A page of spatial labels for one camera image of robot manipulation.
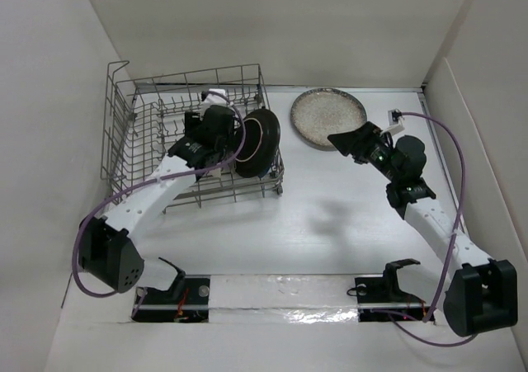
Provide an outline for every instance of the dish rack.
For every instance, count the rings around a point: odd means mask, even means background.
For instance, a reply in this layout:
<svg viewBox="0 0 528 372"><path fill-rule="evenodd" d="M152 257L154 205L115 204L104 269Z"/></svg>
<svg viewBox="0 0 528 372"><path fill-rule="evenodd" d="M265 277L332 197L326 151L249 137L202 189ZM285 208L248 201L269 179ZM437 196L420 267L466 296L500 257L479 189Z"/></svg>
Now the dish rack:
<svg viewBox="0 0 528 372"><path fill-rule="evenodd" d="M144 181L156 169L168 149L184 132L186 111L199 111L201 93L210 88L226 90L228 98L245 116L269 108L259 64L212 68L159 77L119 81L129 61L108 64L105 117L102 135L101 179L108 195ZM242 178L231 167L219 177L205 175L168 207L267 192L282 194L284 164L277 150L264 177Z"/></svg>

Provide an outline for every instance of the metal dish rack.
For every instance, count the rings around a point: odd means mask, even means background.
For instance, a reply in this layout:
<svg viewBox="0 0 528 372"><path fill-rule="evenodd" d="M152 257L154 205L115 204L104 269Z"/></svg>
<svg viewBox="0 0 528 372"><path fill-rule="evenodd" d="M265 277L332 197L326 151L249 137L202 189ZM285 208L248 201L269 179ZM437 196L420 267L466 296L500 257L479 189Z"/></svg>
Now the metal dish rack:
<svg viewBox="0 0 528 372"><path fill-rule="evenodd" d="M212 68L159 77L117 79L129 61L108 64L105 119L102 135L101 179L108 194L144 181L167 150L183 135L185 111L198 111L201 93L223 88L243 115L269 101L259 64ZM220 177L204 176L168 207L273 191L282 194L284 164L277 151L269 172L262 178L241 178L224 169Z"/></svg>

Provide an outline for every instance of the white tabletop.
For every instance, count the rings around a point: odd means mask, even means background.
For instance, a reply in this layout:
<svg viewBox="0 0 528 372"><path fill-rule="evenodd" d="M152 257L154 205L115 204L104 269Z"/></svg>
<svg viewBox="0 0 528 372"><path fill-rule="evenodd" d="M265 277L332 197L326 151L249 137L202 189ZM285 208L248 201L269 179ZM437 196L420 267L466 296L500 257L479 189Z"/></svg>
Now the white tabletop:
<svg viewBox="0 0 528 372"><path fill-rule="evenodd" d="M201 210L192 205L169 210L138 246L144 256L163 256L188 274L220 275L212 278L211 304L235 311L260 308L263 317L217 313L204 324L132 323L131 292L90 299L70 285L48 372L524 370L509 329L483 334L466 346L442 349L420 344L390 323L358 323L354 313L340 323L269 319L267 310L281 308L353 311L355 301L345 296L353 277L346 275L380 273L388 261L412 257L441 268L425 241L389 207L381 174L339 153L310 148L294 133L289 110L300 92L281 88L268 93L282 129L283 196L213 203ZM387 125L388 110L422 112L414 92L353 94L365 106L368 119L381 127ZM445 211L454 215L425 121L409 118L406 129L425 143L424 178ZM249 276L221 276L237 274ZM307 278L285 299L272 297L275 278L251 276L257 274L340 276ZM84 280L104 291L92 277ZM280 280L283 285L289 279ZM262 296L266 291L269 297ZM430 340L459 340L441 315L436 326L406 324Z"/></svg>

